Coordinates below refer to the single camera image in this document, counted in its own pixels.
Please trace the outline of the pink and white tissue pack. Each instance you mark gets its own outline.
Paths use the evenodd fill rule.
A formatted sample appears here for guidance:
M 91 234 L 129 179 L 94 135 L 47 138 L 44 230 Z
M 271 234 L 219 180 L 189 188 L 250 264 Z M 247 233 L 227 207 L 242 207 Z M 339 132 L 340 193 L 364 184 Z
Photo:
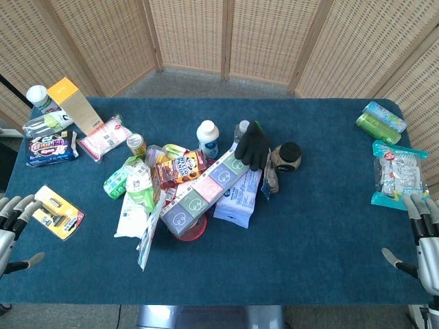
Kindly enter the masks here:
M 122 117 L 117 114 L 92 134 L 76 140 L 95 162 L 102 160 L 109 151 L 124 143 L 132 132 L 124 125 Z

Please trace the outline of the wicker folding screen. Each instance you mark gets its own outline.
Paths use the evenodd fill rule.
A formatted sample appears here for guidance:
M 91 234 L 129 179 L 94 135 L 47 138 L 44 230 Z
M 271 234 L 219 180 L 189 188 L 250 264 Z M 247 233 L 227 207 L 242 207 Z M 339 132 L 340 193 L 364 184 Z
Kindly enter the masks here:
M 0 74 L 113 96 L 166 67 L 374 97 L 403 110 L 439 184 L 439 0 L 0 0 Z

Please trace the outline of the light blue can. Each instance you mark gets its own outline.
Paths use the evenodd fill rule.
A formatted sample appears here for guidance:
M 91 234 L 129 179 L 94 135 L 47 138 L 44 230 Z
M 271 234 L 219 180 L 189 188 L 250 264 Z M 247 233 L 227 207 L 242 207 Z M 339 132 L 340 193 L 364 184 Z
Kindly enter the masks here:
M 393 112 L 390 112 L 387 108 L 384 108 L 375 101 L 371 101 L 362 112 L 372 115 L 374 118 L 398 133 L 402 133 L 407 127 L 407 123 L 402 118 L 398 117 Z

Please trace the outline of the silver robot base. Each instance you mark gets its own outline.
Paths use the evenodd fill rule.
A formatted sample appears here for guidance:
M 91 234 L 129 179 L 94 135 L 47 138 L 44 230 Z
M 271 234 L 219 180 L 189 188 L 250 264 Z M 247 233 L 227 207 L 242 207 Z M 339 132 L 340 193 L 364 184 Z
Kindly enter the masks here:
M 279 305 L 141 305 L 136 329 L 292 329 Z

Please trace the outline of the yellow razor blister pack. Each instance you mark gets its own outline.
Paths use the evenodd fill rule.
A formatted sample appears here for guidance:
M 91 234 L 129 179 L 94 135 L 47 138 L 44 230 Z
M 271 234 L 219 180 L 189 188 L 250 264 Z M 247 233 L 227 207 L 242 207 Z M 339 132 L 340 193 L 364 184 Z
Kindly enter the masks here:
M 41 205 L 32 215 L 33 218 L 63 241 L 74 234 L 86 216 L 47 185 L 36 192 L 35 200 L 40 201 Z

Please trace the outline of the teal clear-window candy bag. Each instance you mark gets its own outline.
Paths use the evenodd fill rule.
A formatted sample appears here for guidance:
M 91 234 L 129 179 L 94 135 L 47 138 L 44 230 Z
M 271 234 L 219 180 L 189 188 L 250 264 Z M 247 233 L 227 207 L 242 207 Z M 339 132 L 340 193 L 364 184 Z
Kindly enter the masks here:
M 421 162 L 429 156 L 426 151 L 376 140 L 372 152 L 376 188 L 370 201 L 372 205 L 405 210 L 402 196 L 415 194 L 422 200 L 429 198 L 421 168 Z

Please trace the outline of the yellow green snack cup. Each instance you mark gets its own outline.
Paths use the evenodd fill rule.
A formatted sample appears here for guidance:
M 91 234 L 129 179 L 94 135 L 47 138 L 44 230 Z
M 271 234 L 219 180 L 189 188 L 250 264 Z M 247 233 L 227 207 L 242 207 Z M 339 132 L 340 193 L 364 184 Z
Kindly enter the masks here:
M 163 145 L 162 151 L 165 153 L 165 157 L 168 160 L 174 160 L 178 157 L 184 156 L 185 154 L 189 153 L 188 149 L 175 144 Z

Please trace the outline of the white paper cup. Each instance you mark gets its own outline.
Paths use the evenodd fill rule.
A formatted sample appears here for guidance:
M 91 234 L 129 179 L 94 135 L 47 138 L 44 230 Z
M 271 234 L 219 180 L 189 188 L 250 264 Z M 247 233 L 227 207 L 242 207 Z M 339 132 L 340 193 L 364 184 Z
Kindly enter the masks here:
M 42 85 L 31 86 L 26 92 L 26 98 L 43 114 L 59 111 L 59 105 L 48 95 Z

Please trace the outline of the white and green pouch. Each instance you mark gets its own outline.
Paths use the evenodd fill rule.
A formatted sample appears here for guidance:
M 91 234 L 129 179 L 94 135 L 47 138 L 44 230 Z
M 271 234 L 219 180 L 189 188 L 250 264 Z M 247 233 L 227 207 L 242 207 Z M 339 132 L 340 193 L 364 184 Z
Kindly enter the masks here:
M 123 199 L 115 238 L 141 238 L 154 208 L 154 189 L 150 169 L 142 162 L 128 166 L 126 193 Z

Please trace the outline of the dark blue sanitary pad pack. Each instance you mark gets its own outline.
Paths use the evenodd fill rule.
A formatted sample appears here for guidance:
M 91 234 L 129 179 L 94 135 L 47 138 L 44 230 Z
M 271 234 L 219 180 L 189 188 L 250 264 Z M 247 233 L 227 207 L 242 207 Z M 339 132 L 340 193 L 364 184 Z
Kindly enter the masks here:
M 29 167 L 41 167 L 75 160 L 77 133 L 64 130 L 55 134 L 26 138 L 25 163 Z

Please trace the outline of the green and white wipes pack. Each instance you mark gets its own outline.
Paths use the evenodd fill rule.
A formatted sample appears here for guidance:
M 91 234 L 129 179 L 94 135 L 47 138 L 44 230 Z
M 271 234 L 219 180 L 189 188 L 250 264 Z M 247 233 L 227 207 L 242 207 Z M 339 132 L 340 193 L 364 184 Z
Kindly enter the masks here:
M 144 162 L 145 154 L 129 157 L 124 164 L 104 181 L 103 189 L 111 199 L 118 199 L 126 192 L 126 180 L 130 173 L 134 173 L 134 167 Z

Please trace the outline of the red snack packet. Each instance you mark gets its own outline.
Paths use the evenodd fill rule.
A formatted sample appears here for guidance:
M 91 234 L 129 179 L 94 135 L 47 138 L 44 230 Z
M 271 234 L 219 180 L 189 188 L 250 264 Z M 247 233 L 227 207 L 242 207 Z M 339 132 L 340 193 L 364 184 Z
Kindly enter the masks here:
M 191 185 L 192 185 L 191 181 L 188 181 L 188 182 L 184 182 L 182 184 L 178 184 L 176 187 L 165 188 L 164 189 L 165 206 L 169 205 L 172 201 L 174 201 L 175 198 L 177 198 L 177 196 L 179 196 L 181 193 L 183 193 Z M 159 200 L 161 191 L 162 191 L 161 187 L 157 186 L 156 190 L 154 191 L 154 202 L 155 203 Z

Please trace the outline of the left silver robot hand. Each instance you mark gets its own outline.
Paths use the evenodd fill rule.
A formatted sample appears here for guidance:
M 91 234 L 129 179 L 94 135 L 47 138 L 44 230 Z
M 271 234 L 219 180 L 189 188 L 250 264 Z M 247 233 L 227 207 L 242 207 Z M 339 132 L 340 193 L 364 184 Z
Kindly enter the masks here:
M 44 257 L 39 252 L 27 260 L 10 262 L 16 242 L 29 223 L 32 215 L 42 206 L 33 194 L 0 199 L 0 279 L 16 271 L 35 267 Z

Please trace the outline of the clear pack with green items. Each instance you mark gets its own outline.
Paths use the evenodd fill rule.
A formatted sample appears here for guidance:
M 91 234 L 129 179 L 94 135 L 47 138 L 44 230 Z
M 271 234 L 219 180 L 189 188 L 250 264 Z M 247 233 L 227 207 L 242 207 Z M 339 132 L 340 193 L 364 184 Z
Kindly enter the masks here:
M 61 132 L 71 124 L 71 117 L 64 110 L 58 110 L 28 121 L 23 126 L 23 131 L 26 137 L 34 138 Z

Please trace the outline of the blue felt table mat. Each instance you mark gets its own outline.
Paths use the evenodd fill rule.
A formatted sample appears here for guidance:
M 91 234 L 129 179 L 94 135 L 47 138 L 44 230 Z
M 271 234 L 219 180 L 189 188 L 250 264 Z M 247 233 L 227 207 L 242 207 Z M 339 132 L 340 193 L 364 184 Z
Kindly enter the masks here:
M 0 279 L 0 302 L 76 304 L 423 304 L 419 281 L 381 253 L 408 263 L 416 249 L 407 213 L 372 205 L 372 138 L 355 120 L 364 99 L 128 99 L 94 97 L 103 119 L 120 114 L 149 143 L 193 148 L 205 120 L 219 128 L 219 148 L 233 142 L 243 119 L 258 120 L 273 146 L 302 149 L 298 170 L 282 173 L 280 191 L 257 196 L 248 228 L 209 219 L 195 241 L 176 239 L 160 223 L 144 269 L 137 239 L 117 238 L 121 201 L 103 183 L 128 158 L 121 145 L 101 162 L 80 154 L 71 162 L 31 168 L 20 152 L 7 196 L 47 185 L 85 218 L 61 240 L 31 221 L 12 260 L 44 252 L 35 268 Z

